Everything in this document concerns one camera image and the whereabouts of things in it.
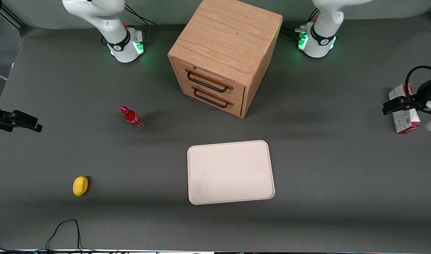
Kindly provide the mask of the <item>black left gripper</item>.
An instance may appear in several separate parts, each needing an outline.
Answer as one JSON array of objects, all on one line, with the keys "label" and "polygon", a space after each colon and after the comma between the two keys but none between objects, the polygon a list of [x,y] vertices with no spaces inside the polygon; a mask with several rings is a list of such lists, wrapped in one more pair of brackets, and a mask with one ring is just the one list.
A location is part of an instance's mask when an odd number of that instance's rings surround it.
[{"label": "black left gripper", "polygon": [[402,84],[403,95],[383,103],[383,115],[392,114],[401,110],[431,110],[431,79],[424,82],[411,94],[409,84]]}]

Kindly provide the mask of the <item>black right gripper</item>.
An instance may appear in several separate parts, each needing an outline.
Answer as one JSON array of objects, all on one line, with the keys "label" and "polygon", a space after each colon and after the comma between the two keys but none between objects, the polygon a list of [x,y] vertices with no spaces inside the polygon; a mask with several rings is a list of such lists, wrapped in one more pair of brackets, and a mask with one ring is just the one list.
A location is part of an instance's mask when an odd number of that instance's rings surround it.
[{"label": "black right gripper", "polygon": [[0,129],[12,131],[16,127],[27,128],[34,132],[41,132],[43,126],[37,124],[38,119],[19,110],[12,112],[3,111],[0,108]]}]

